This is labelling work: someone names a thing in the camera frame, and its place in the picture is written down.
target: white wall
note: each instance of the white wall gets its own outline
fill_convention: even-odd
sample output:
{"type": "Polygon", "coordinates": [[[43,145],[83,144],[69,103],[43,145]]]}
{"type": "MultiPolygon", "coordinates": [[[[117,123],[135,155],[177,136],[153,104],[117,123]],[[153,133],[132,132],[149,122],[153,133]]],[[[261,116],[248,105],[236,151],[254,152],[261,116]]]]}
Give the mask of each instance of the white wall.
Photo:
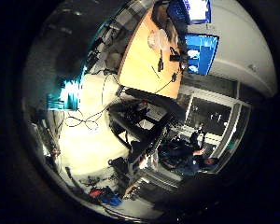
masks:
{"type": "Polygon", "coordinates": [[[237,79],[267,97],[277,93],[273,58],[247,12],[234,0],[212,0],[212,23],[188,26],[190,33],[219,36],[211,72],[237,79]],[[249,66],[253,64],[256,71],[249,66]]]}

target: monitor screen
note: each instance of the monitor screen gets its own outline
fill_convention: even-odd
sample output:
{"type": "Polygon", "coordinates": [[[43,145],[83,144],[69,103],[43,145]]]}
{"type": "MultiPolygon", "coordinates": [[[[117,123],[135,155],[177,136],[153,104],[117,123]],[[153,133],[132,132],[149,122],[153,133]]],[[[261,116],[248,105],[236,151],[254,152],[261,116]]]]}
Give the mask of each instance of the monitor screen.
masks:
{"type": "Polygon", "coordinates": [[[206,76],[215,58],[218,36],[187,34],[185,40],[189,73],[206,76]]]}
{"type": "Polygon", "coordinates": [[[167,13],[173,21],[186,24],[210,23],[210,0],[173,0],[167,13]]]}
{"type": "Polygon", "coordinates": [[[211,5],[209,0],[182,0],[187,12],[188,24],[211,22],[211,5]]]}

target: desk surface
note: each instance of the desk surface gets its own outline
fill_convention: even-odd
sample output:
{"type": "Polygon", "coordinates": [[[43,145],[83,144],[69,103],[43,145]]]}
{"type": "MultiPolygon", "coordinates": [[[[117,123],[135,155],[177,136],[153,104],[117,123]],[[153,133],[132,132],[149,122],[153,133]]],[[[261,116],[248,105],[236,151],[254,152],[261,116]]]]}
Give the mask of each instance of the desk surface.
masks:
{"type": "MultiPolygon", "coordinates": [[[[161,51],[151,49],[147,43],[149,34],[159,30],[151,19],[151,12],[152,9],[147,12],[133,33],[119,67],[119,82],[123,86],[152,93],[158,91],[157,94],[159,95],[176,99],[181,80],[180,72],[177,74],[175,82],[171,82],[160,91],[172,79],[172,74],[177,73],[179,62],[169,61],[170,50],[163,50],[163,70],[158,72],[161,51]]],[[[177,50],[177,45],[174,41],[169,43],[170,46],[177,50]]]]}

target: wire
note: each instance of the wire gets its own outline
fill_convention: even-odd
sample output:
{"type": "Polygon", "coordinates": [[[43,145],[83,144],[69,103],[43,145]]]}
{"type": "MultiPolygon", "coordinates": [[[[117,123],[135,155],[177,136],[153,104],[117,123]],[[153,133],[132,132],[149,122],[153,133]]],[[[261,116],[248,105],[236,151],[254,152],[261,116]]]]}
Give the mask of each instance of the wire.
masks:
{"type": "Polygon", "coordinates": [[[164,85],[162,88],[160,88],[158,91],[155,92],[158,93],[159,91],[163,90],[166,86],[168,86],[171,82],[173,82],[172,80],[170,80],[166,85],[164,85]]]}
{"type": "Polygon", "coordinates": [[[154,67],[153,67],[152,65],[151,65],[151,68],[152,68],[152,70],[154,71],[154,73],[157,75],[157,77],[160,78],[159,75],[158,75],[158,73],[156,72],[156,70],[154,69],[154,67]]]}

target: red object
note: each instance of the red object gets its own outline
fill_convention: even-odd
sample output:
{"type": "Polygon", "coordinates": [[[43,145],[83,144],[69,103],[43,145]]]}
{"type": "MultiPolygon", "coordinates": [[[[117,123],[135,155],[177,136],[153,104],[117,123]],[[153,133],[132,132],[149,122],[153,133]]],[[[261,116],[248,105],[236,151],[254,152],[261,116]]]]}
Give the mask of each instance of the red object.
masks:
{"type": "Polygon", "coordinates": [[[97,196],[99,196],[101,193],[103,193],[103,191],[101,189],[94,189],[94,190],[91,190],[90,192],[90,196],[92,198],[96,198],[97,196]]]}

